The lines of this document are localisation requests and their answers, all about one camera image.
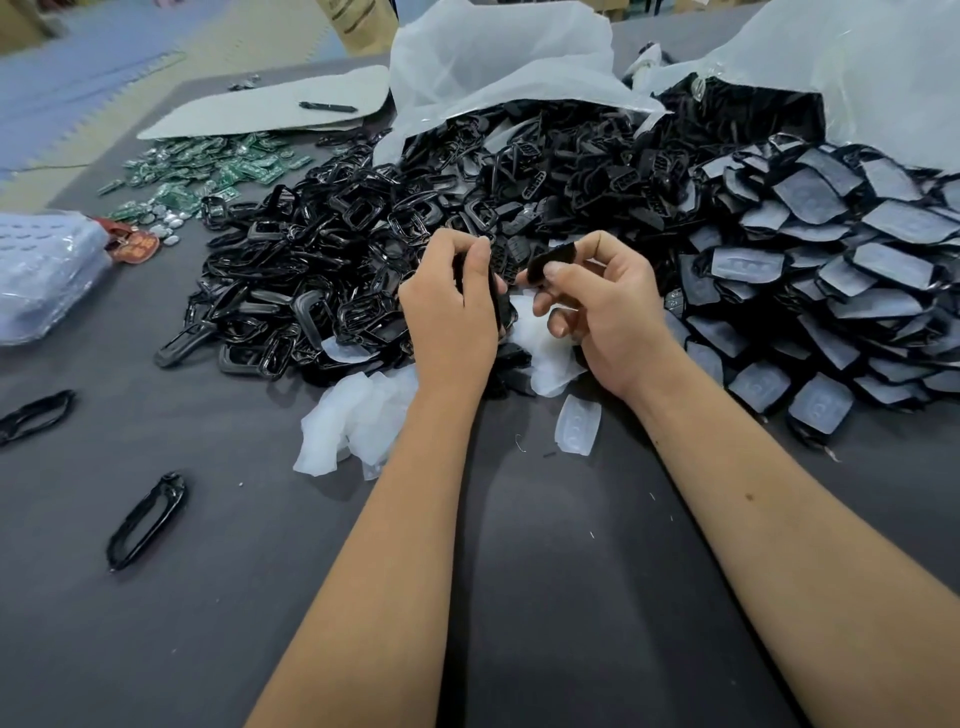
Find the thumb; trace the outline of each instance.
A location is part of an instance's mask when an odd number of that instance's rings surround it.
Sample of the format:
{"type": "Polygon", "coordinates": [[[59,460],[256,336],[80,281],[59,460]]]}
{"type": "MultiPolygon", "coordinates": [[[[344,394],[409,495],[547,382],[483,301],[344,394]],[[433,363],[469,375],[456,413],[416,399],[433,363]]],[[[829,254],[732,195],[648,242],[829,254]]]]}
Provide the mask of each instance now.
{"type": "Polygon", "coordinates": [[[490,295],[490,240],[477,240],[464,260],[464,304],[493,310],[490,295]]]}
{"type": "Polygon", "coordinates": [[[587,308],[597,306],[607,286],[612,285],[582,265],[551,260],[543,266],[543,276],[561,293],[575,298],[587,308]]]}

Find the clear plastic bag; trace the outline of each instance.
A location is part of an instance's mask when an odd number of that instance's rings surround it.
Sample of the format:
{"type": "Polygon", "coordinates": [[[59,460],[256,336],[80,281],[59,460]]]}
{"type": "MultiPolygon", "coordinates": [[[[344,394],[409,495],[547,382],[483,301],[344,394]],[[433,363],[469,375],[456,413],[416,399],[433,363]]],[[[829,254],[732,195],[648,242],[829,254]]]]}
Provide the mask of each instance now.
{"type": "Polygon", "coordinates": [[[579,0],[500,6],[439,0],[396,33],[390,53],[396,119],[373,163],[396,162],[408,137],[445,119],[516,99],[581,99],[660,118],[660,102],[613,75],[611,39],[610,21],[579,0]]]}
{"type": "Polygon", "coordinates": [[[960,171],[958,27],[960,0],[771,0],[728,43],[652,69],[637,90],[660,93],[696,72],[819,91],[830,143],[960,171]]]}
{"type": "Polygon", "coordinates": [[[107,232],[79,212],[0,213],[0,346],[43,337],[111,260],[107,232]]]}

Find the gray table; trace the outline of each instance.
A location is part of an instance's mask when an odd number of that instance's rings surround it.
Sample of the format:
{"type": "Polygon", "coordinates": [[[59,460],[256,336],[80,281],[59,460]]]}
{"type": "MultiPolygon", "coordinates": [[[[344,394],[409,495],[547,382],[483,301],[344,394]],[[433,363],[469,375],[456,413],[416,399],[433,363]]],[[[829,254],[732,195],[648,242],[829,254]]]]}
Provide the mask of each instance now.
{"type": "MultiPolygon", "coordinates": [[[[695,58],[753,11],[623,23],[617,65],[654,39],[695,58]]],[[[225,85],[184,85],[163,108],[225,85]]],[[[142,148],[120,139],[57,205],[99,211],[94,190],[142,148]]],[[[203,357],[177,371],[151,363],[204,259],[202,228],[183,237],[116,271],[44,341],[0,352],[0,411],[81,392],[66,425],[0,452],[4,728],[240,726],[370,491],[355,461],[316,479],[291,470],[319,396],[298,379],[230,378],[203,357]],[[193,485],[186,510],[141,563],[107,573],[108,534],[172,469],[193,485]]],[[[544,458],[563,398],[490,402],[478,417],[441,724],[803,724],[633,418],[588,381],[573,391],[606,405],[589,458],[544,458]]],[[[956,590],[958,423],[949,404],[858,411],[836,442],[840,463],[771,427],[956,590]]]]}

